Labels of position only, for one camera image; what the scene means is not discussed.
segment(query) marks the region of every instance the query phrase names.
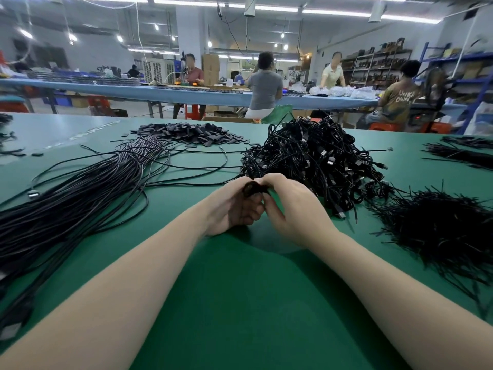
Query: white polo shirt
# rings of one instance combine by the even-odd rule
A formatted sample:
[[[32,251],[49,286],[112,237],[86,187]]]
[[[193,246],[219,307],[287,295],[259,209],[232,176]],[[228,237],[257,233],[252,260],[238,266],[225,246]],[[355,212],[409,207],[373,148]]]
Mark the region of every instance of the white polo shirt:
[[[324,70],[322,71],[322,76],[324,75],[327,75],[327,79],[325,80],[325,86],[329,89],[332,88],[333,86],[336,85],[337,79],[339,79],[341,75],[343,75],[341,65],[338,65],[336,70],[333,71],[330,64],[328,64],[326,68],[324,68]]]

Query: person in white shirt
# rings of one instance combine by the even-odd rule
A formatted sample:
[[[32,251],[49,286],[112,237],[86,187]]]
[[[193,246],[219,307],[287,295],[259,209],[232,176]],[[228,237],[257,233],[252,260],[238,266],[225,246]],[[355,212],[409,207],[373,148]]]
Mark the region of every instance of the person in white shirt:
[[[332,55],[332,62],[327,65],[322,71],[322,81],[320,82],[320,88],[327,87],[332,88],[336,85],[337,79],[341,80],[341,86],[346,86],[346,80],[344,80],[344,73],[341,67],[342,53],[336,52]]]

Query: green bag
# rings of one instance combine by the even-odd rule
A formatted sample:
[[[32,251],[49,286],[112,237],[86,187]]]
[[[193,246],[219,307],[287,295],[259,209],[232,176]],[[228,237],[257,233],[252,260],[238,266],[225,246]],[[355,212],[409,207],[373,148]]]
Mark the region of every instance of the green bag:
[[[260,120],[263,124],[278,124],[282,122],[289,122],[294,119],[293,105],[276,105],[274,110],[267,116]]]

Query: person in dark clothing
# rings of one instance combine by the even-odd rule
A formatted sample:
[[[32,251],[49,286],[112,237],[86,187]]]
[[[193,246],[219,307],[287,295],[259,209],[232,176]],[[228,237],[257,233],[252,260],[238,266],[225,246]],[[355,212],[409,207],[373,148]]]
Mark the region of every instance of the person in dark clothing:
[[[204,85],[204,72],[200,70],[200,68],[195,66],[195,56],[191,53],[186,56],[186,66],[188,68],[188,75],[185,77],[185,82],[188,82],[190,85],[192,83],[197,83],[199,86]],[[183,104],[175,104],[173,106],[173,119],[178,117],[178,113],[180,112],[180,108]],[[202,119],[206,112],[205,105],[199,105],[199,117]]]
[[[24,61],[23,59],[24,57],[22,57],[21,55],[18,55],[15,60],[17,62],[14,63],[14,69],[16,72],[22,72],[22,71],[32,71],[28,64]]]
[[[131,78],[139,78],[140,77],[140,71],[137,70],[137,65],[133,64],[132,68],[128,70],[128,73]]]

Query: black hair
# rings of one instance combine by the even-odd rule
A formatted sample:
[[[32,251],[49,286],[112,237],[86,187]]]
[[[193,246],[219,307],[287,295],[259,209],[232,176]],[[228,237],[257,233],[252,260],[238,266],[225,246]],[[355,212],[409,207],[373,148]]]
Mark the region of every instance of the black hair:
[[[258,55],[258,68],[261,70],[268,69],[274,62],[274,54],[272,52],[262,52]]]
[[[417,60],[409,60],[404,62],[400,68],[400,72],[408,78],[414,78],[420,71],[421,63]]]

